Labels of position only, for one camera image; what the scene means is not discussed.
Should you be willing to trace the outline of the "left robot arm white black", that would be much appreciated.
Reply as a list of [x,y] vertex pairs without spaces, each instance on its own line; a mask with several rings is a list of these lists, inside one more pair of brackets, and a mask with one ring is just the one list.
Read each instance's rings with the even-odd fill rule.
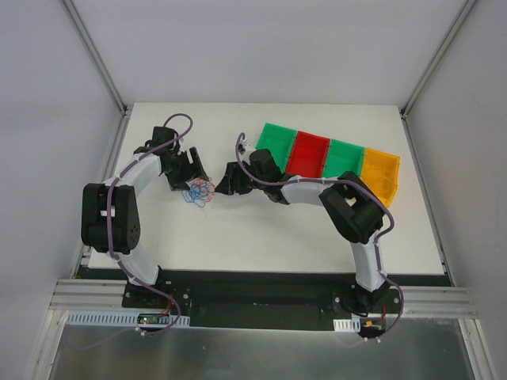
[[142,286],[139,297],[151,308],[166,302],[168,290],[157,282],[158,265],[140,244],[137,197],[160,176],[171,191],[186,191],[190,181],[208,178],[197,148],[183,150],[180,135],[162,126],[153,128],[151,139],[116,175],[88,183],[82,193],[82,243],[117,262],[130,283]]

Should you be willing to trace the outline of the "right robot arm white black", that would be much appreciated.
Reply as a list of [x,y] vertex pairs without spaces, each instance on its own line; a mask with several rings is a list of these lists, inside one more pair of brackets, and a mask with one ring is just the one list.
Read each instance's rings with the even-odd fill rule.
[[245,161],[227,163],[218,193],[232,196],[263,191],[274,203],[324,207],[337,232],[350,243],[356,268],[353,292],[341,300],[352,314],[365,317],[385,302],[390,287],[383,270],[379,237],[387,209],[352,171],[339,177],[308,178],[284,173],[267,149],[255,150]]

